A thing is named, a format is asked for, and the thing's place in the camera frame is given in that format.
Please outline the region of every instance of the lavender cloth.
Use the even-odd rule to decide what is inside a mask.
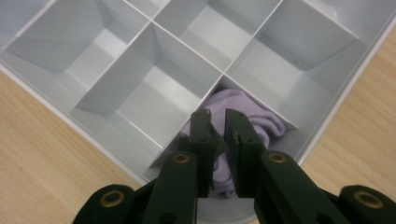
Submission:
[[[225,110],[231,108],[244,113],[250,120],[254,130],[268,148],[270,135],[281,136],[285,133],[283,122],[271,111],[265,110],[253,102],[243,91],[228,89],[211,96],[203,105],[210,110],[212,124],[216,131],[224,136]],[[181,130],[182,136],[190,133],[188,122]],[[225,154],[221,154],[214,164],[213,183],[215,192],[228,198],[235,196],[233,180]]]

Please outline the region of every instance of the organizer compartment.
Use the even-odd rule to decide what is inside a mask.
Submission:
[[[165,148],[219,76],[220,71],[150,25],[77,108],[102,115],[117,112]]]
[[[35,19],[50,0],[3,0],[0,2],[0,52]]]
[[[263,109],[270,110],[274,112],[276,111],[269,108],[265,102],[262,102],[259,98],[255,97],[248,90],[244,89],[237,82],[235,82],[231,77],[225,75],[222,76],[221,79],[217,82],[217,84],[209,91],[208,95],[204,98],[202,103],[198,108],[203,108],[203,105],[210,97],[219,92],[228,89],[243,91],[247,97],[249,97],[253,102],[255,102],[258,106]],[[286,133],[284,136],[275,137],[272,136],[270,138],[270,146],[269,149],[272,149],[273,145],[283,139],[285,136],[293,133],[296,130],[296,126],[289,122],[287,119],[282,118],[280,115],[278,117],[282,120],[286,127]],[[156,161],[152,164],[152,167],[156,169],[159,167],[159,164],[162,164],[163,159],[169,153],[176,150],[177,141],[175,141],[171,146],[169,146],[165,152],[161,154],[160,158],[157,158]],[[209,197],[206,199],[198,199],[198,216],[200,218],[200,223],[248,223],[251,221],[254,214],[254,200],[253,199],[240,199],[237,197],[226,199],[222,196],[217,195],[214,192],[209,193]]]
[[[147,22],[126,4],[58,1],[7,52],[49,73],[66,73],[87,89]]]
[[[290,63],[299,64],[304,70],[359,39],[342,24],[303,1],[286,1],[272,18],[265,35],[268,46],[278,45],[273,50],[281,55],[292,55],[294,59]]]
[[[225,69],[279,4],[280,0],[173,0],[155,21]]]
[[[227,74],[298,127],[277,141],[272,149],[302,161],[308,153],[304,148],[315,137],[318,124],[332,108],[337,90],[350,78],[351,62],[358,62],[364,47],[356,43],[338,57],[307,72],[274,53],[265,35],[248,49]]]

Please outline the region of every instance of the light wood grain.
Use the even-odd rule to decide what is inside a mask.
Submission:
[[[396,200],[396,29],[304,164],[338,194],[361,184]],[[0,223],[71,223],[97,189],[137,183],[0,74]]]

